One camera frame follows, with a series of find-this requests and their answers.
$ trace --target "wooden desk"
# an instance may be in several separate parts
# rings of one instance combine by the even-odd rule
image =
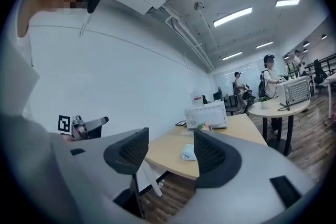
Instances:
[[[267,146],[262,135],[246,114],[229,116],[227,122],[228,128],[215,131]],[[151,141],[145,160],[174,174],[195,180],[199,177],[197,161],[184,161],[180,156],[186,144],[194,144],[193,136],[180,135],[184,128],[176,126]]]

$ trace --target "backpack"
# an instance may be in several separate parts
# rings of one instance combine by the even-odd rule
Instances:
[[[263,75],[263,79],[261,80],[261,82],[259,83],[259,98],[262,98],[262,97],[267,97],[266,95],[266,92],[265,92],[265,78],[264,78],[264,75]]]

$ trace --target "desk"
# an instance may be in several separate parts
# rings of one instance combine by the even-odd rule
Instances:
[[[330,84],[336,82],[336,73],[331,75],[330,77],[327,77],[324,81],[324,84],[326,84],[328,86],[328,96],[329,96],[329,115],[328,118],[331,118],[331,108],[332,108],[332,104],[331,104],[331,87]]]
[[[214,131],[267,145],[254,123],[246,114],[229,116],[227,117],[227,122],[227,128],[215,129]],[[195,180],[199,177],[197,161],[184,161],[180,156],[186,144],[194,144],[194,136],[180,135],[184,129],[185,127],[176,126],[166,134],[151,141],[145,160],[174,174]],[[157,184],[153,180],[149,165],[147,165],[144,164],[145,173],[148,175],[147,179],[151,182],[154,190],[156,189],[156,192]]]
[[[277,151],[283,153],[285,156],[288,156],[288,154],[291,151],[290,142],[292,139],[294,115],[307,109],[310,104],[310,100],[305,100],[303,102],[291,105],[290,110],[283,110],[283,111],[278,111],[279,108],[284,107],[283,105],[280,104],[278,97],[268,100],[267,102],[269,102],[268,109],[263,109],[261,107],[261,102],[257,102],[248,108],[248,113],[262,117],[263,120],[262,136],[264,137],[265,141],[267,141],[267,145],[275,148]],[[288,117],[288,131],[287,131],[287,139],[284,140],[281,139],[281,129],[282,129],[282,118],[286,116]],[[279,129],[278,129],[278,136],[275,139],[267,140],[268,118],[278,118]]]

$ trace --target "computer monitor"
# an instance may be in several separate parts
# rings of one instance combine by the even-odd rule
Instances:
[[[213,96],[214,96],[214,100],[220,100],[220,99],[221,99],[221,95],[220,95],[219,92],[215,92],[215,93],[213,94]]]

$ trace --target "white wall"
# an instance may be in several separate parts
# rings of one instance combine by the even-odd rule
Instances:
[[[189,47],[149,16],[99,5],[79,38],[84,13],[38,14],[30,23],[34,68],[33,116],[59,132],[58,115],[107,116],[102,136],[149,127],[150,140],[184,119],[191,92],[211,100],[211,77],[184,58]],[[156,169],[159,177],[164,171]],[[142,168],[139,189],[149,185]]]
[[[316,59],[321,60],[332,54],[336,54],[336,36],[326,37],[324,40],[321,40],[319,44],[310,47],[307,47],[308,51],[304,54],[306,64],[314,63]]]

